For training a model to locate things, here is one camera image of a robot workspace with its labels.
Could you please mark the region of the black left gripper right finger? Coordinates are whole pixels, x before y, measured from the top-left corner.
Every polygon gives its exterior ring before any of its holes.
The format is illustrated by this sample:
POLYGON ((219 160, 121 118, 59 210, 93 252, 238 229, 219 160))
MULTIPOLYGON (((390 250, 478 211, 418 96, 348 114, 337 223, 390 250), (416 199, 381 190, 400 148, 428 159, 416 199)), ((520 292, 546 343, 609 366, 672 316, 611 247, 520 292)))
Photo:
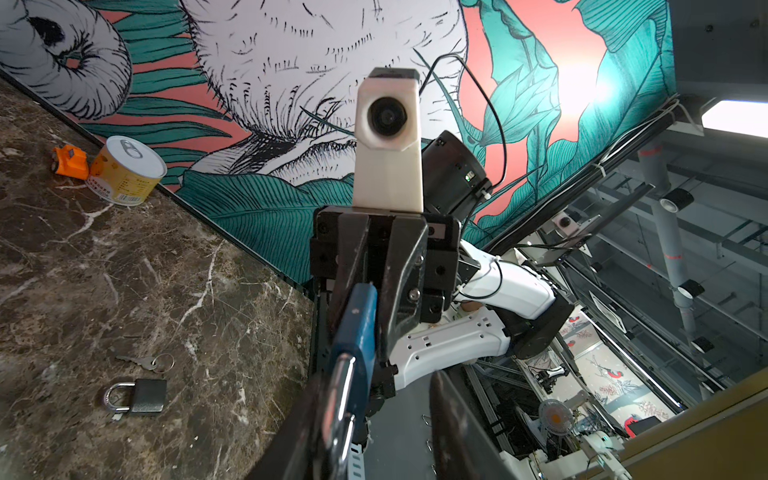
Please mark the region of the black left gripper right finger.
POLYGON ((515 479, 445 372, 432 374, 429 400, 437 479, 515 479))

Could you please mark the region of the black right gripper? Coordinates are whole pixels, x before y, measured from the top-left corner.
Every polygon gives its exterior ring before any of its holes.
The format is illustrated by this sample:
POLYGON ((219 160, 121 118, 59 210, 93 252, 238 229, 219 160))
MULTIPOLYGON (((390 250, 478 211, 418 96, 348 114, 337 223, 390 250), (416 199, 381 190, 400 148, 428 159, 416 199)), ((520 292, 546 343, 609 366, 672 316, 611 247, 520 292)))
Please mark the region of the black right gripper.
POLYGON ((460 226, 440 214, 327 206, 314 213, 310 273, 318 315, 333 339, 352 288, 371 284, 378 294, 376 359, 367 411, 394 397, 399 373, 395 344, 422 323, 435 323, 456 286, 460 226))

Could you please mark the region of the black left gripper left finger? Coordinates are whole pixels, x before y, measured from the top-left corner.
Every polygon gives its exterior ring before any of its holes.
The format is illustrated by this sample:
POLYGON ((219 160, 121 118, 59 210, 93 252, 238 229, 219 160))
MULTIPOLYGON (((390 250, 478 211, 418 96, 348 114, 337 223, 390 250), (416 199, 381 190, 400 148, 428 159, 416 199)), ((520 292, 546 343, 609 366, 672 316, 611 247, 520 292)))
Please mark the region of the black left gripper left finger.
POLYGON ((299 480, 311 477, 315 422, 324 383, 313 375, 247 480, 299 480))

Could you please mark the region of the blue padlock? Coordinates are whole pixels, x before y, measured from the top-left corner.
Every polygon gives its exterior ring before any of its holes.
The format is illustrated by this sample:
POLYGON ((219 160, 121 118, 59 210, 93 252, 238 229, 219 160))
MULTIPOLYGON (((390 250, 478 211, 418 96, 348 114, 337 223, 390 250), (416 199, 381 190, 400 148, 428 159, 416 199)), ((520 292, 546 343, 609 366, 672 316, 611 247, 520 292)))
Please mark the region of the blue padlock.
POLYGON ((345 479, 356 423, 365 414, 376 359, 377 290, 354 286, 330 352, 331 375, 319 418, 315 479, 345 479))

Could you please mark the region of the black padlock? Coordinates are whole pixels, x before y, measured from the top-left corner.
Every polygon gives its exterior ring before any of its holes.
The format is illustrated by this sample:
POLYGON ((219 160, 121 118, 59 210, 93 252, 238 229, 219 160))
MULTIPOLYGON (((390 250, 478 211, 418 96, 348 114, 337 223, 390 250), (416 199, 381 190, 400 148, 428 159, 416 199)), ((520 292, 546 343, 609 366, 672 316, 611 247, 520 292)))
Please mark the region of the black padlock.
POLYGON ((166 397, 166 380, 136 379, 107 387, 102 404, 112 413, 151 416, 163 412, 166 397))

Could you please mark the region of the silver key with ring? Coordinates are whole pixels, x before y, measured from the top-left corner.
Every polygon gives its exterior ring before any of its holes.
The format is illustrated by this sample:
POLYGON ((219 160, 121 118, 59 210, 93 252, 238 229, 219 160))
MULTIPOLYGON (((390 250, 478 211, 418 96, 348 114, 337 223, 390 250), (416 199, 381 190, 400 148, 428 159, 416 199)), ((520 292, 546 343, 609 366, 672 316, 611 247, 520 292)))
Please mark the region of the silver key with ring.
POLYGON ((116 355, 115 359, 138 365, 142 369, 156 374, 168 373, 176 364, 175 358, 170 353, 161 353, 156 356, 150 355, 143 357, 116 355))

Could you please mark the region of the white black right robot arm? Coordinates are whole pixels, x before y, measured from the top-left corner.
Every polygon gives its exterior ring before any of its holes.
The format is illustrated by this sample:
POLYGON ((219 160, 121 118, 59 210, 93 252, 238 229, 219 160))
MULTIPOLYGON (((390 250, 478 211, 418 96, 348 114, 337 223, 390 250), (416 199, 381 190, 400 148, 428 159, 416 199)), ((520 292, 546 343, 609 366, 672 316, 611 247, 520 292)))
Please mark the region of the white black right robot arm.
POLYGON ((572 310, 534 269, 461 239, 491 189, 470 150, 446 132, 422 159, 424 213, 328 206, 314 216, 311 272, 329 297, 327 407, 339 417, 369 415, 459 363, 536 356, 572 310))

